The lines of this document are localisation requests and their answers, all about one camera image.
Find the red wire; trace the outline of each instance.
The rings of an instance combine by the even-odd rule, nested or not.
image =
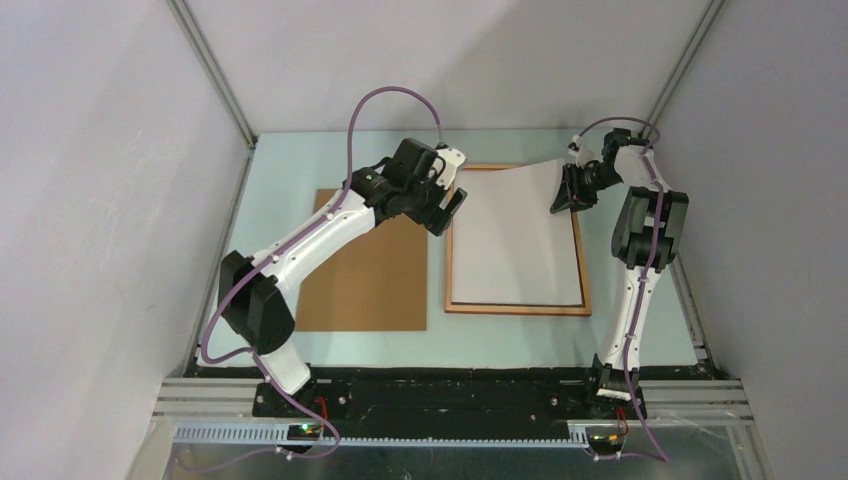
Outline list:
[[[327,415],[327,402],[324,400],[324,397],[316,398],[315,403],[321,404],[321,416],[324,417],[324,420],[329,420]]]
[[[616,410],[615,416],[618,417],[619,420],[620,420],[619,421],[619,430],[621,430],[621,421],[623,421],[624,422],[624,428],[625,428],[624,435],[627,435],[628,433],[630,433],[630,425],[627,424],[627,415],[625,415],[624,409],[621,408],[621,407],[618,407],[618,409]]]

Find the cardboard sheet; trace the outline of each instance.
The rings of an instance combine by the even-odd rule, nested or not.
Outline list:
[[[315,210],[334,192],[318,190]],[[342,247],[301,284],[297,330],[426,330],[427,235],[400,216]]]

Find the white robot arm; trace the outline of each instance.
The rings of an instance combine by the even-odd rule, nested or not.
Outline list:
[[[614,129],[604,137],[603,161],[592,160],[594,153],[580,140],[575,137],[569,146],[576,162],[563,167],[551,213],[585,210],[597,203],[599,190],[618,183],[630,187],[612,238],[612,254],[619,260],[615,317],[595,355],[589,382],[590,400],[629,402],[623,372],[626,366],[632,384],[637,384],[648,306],[663,268],[677,254],[689,198],[672,191],[659,174],[646,139]],[[660,191],[662,211],[657,218]],[[660,222],[660,228],[651,260],[654,222]]]
[[[441,205],[465,161],[465,154],[446,145],[433,149],[405,139],[393,157],[353,172],[347,196],[335,210],[331,208],[343,190],[289,236],[251,257],[233,251],[224,258],[219,301],[239,280],[271,258],[233,297],[223,317],[259,355],[268,374],[286,393],[298,391],[310,373],[289,341],[295,321],[285,295],[348,242],[397,215],[405,214],[434,235],[441,235],[466,196],[458,188],[447,204]],[[308,230],[322,216],[326,220]],[[275,255],[281,245],[294,238],[297,241],[283,255]]]

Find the white paper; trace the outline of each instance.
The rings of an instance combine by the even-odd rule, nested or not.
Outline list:
[[[564,159],[463,170],[468,198],[453,220],[457,303],[582,305],[571,215],[551,215]]]

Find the light blue table surface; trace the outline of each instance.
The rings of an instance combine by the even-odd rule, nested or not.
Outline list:
[[[601,150],[604,133],[586,136]],[[471,163],[535,163],[565,156],[575,130],[464,130],[445,132],[445,141]],[[405,137],[435,144],[433,131],[358,132],[354,168],[391,156]],[[297,228],[312,213],[315,191],[337,188],[345,177],[346,134],[266,133],[259,137],[239,206],[229,250],[245,255]],[[626,188],[601,192],[591,210],[579,214],[594,314],[590,318],[460,315],[444,312],[445,240],[430,236],[427,272],[427,331],[295,332],[292,341],[306,362],[368,367],[556,367],[592,362],[613,314],[616,276],[610,238]],[[287,301],[296,310],[297,292]],[[375,300],[380,292],[374,292]],[[219,322],[213,356],[244,346]],[[671,273],[666,271],[651,301],[642,342],[643,365],[693,365],[695,352]],[[228,366],[252,365],[246,355]]]

